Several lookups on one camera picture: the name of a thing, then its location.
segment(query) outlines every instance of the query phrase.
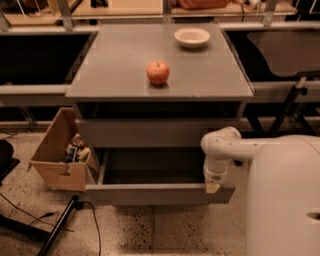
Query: apple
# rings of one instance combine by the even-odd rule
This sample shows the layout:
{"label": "apple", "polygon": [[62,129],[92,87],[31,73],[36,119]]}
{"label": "apple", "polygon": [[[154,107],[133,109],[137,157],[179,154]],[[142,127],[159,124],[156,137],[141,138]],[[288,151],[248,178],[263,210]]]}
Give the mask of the apple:
{"label": "apple", "polygon": [[166,62],[158,60],[148,64],[146,73],[152,84],[162,85],[167,82],[170,71]]}

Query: white bowl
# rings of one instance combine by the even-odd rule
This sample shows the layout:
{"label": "white bowl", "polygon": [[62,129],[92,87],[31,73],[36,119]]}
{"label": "white bowl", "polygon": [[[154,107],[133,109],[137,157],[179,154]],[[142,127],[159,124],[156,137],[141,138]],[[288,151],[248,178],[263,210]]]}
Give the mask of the white bowl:
{"label": "white bowl", "polygon": [[188,49],[202,47],[210,39],[208,31],[201,28],[181,28],[174,33],[181,45]]}

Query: open cardboard box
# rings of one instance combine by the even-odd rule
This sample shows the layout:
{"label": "open cardboard box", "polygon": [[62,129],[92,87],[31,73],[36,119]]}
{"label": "open cardboard box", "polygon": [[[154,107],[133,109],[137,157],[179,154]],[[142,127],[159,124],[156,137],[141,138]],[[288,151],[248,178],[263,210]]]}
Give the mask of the open cardboard box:
{"label": "open cardboard box", "polygon": [[78,132],[72,108],[60,108],[32,156],[30,163],[52,189],[85,191],[87,182],[98,176],[91,154],[86,163],[65,163],[66,148]]}

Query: speckled floor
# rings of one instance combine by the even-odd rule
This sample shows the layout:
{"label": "speckled floor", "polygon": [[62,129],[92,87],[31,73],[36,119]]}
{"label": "speckled floor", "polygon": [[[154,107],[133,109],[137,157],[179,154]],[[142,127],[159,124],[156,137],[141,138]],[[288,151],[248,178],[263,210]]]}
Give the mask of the speckled floor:
{"label": "speckled floor", "polygon": [[[42,181],[29,160],[43,133],[18,133],[7,140],[14,157],[21,162],[5,178],[0,193],[17,207],[54,224],[75,194],[88,200],[86,193],[53,191]],[[96,216],[101,233],[101,255],[245,255],[246,181],[248,166],[234,166],[228,183],[236,185],[229,204],[201,206],[99,206]],[[0,197],[0,213],[30,224],[33,219]],[[40,222],[34,226],[51,231]],[[48,255],[98,255],[98,233],[92,210],[73,211]],[[37,255],[42,244],[0,227],[0,255]]]}

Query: open drawer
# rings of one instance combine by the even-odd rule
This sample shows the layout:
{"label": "open drawer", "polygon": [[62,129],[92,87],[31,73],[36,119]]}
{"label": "open drawer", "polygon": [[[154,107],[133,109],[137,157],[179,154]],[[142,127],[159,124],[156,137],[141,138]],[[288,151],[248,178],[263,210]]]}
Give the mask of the open drawer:
{"label": "open drawer", "polygon": [[228,203],[232,185],[207,194],[200,148],[96,149],[102,156],[97,184],[86,192],[97,205]]}

